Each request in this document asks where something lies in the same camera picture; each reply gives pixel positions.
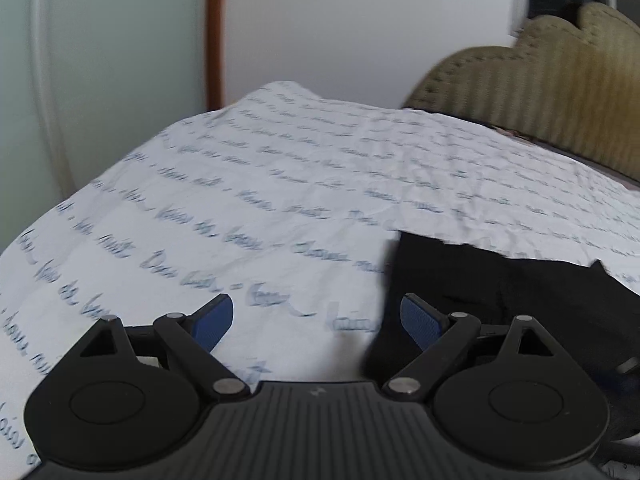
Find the black pants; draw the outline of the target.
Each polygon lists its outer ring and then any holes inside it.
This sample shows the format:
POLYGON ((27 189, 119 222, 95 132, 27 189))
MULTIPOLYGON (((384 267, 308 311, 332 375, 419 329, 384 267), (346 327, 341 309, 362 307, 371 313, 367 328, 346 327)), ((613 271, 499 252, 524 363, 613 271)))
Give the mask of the black pants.
POLYGON ((510 259, 471 245, 403 232, 384 260, 380 330, 363 359, 365 378, 383 385, 421 352, 400 322, 409 292, 443 314, 466 312, 489 325, 536 318, 608 399, 608 437, 639 432, 639 296, 600 261, 590 266, 510 259))

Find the white script-print bed sheet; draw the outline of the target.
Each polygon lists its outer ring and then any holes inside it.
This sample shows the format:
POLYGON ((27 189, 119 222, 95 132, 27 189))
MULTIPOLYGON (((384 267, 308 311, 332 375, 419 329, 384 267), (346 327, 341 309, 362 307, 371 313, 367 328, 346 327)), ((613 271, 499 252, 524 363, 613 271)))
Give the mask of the white script-print bed sheet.
POLYGON ((104 314, 146 325, 225 292, 215 354, 250 384, 354 378, 401 231, 639 286, 637 192, 472 122, 273 82, 167 127, 2 252, 2 477, 37 466, 26 400, 104 314))

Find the olive upholstered headboard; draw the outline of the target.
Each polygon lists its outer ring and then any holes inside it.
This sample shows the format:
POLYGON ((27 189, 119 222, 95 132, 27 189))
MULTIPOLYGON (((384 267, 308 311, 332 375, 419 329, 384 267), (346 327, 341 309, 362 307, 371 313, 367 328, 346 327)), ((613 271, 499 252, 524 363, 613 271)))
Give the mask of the olive upholstered headboard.
POLYGON ((639 27, 597 2, 575 24, 538 16, 511 47, 444 58, 406 105, 512 130, 637 180, 639 27))

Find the wooden door frame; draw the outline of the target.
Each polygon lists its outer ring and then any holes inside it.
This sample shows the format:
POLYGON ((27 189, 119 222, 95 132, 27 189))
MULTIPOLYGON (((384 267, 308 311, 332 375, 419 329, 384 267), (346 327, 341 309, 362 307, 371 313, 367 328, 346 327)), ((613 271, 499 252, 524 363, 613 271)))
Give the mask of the wooden door frame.
POLYGON ((224 106, 224 0, 205 0, 205 89, 208 110, 224 106))

